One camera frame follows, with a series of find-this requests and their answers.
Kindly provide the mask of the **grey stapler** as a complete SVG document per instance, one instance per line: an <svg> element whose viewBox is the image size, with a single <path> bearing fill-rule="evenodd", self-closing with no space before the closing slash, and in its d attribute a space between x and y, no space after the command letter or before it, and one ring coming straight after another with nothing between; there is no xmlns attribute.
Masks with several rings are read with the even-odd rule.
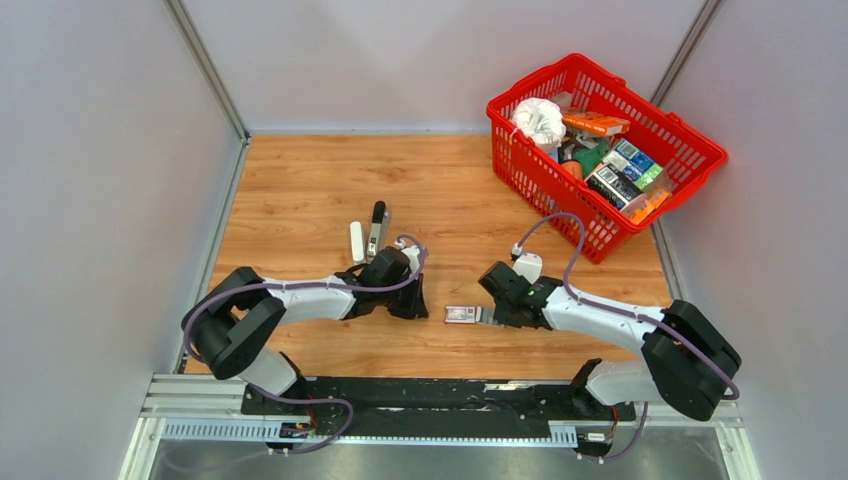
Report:
<svg viewBox="0 0 848 480"><path fill-rule="evenodd" d="M366 259L371 261L384 248L390 211L386 203L378 200L373 207L366 243Z"/></svg>

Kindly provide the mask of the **staple box tray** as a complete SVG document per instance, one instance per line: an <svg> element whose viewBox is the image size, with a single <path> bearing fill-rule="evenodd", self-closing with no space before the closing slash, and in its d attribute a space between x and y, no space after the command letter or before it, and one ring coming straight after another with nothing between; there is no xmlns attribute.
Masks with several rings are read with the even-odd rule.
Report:
<svg viewBox="0 0 848 480"><path fill-rule="evenodd" d="M494 310L488 307L479 307L476 314L476 322L483 325L498 326L499 323L494 319Z"/></svg>

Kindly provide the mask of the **white stapler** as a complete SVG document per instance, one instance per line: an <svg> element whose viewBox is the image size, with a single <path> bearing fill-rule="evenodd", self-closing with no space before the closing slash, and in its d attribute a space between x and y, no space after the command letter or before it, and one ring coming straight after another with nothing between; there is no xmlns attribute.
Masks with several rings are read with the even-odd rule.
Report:
<svg viewBox="0 0 848 480"><path fill-rule="evenodd" d="M351 258L354 264L362 264L366 260L365 242L362 224L353 221L349 224Z"/></svg>

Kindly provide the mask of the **red white staple box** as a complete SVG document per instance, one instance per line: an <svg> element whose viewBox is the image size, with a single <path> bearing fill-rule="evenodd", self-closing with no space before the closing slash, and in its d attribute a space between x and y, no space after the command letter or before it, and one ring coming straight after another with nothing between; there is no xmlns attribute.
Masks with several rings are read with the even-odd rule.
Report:
<svg viewBox="0 0 848 480"><path fill-rule="evenodd" d="M478 322L479 308L476 306L446 306L445 319L446 324L469 325Z"/></svg>

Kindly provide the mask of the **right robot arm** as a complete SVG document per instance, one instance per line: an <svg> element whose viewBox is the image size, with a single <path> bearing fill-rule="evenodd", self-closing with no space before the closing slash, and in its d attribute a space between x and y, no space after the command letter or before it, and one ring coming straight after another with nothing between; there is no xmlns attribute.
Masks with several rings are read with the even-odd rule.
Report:
<svg viewBox="0 0 848 480"><path fill-rule="evenodd" d="M740 392L741 357L693 304L667 307L613 301L561 279L529 280L502 261L478 280L493 298L493 321L514 328L575 332L636 354L634 361L592 359L571 383L570 402L583 418L621 403L664 403L692 420L711 419Z"/></svg>

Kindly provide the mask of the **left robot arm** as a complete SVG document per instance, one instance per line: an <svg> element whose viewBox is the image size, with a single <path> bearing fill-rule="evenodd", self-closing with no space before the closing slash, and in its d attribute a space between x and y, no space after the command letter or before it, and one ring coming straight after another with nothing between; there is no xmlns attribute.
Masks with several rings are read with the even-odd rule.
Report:
<svg viewBox="0 0 848 480"><path fill-rule="evenodd" d="M285 415L299 411L306 389L302 375L267 343L280 327L311 320L346 321L379 307L396 318L428 315L423 299L427 250L385 247L368 263L325 278L284 282L239 267L184 316L187 352L219 380L238 377L253 385Z"/></svg>

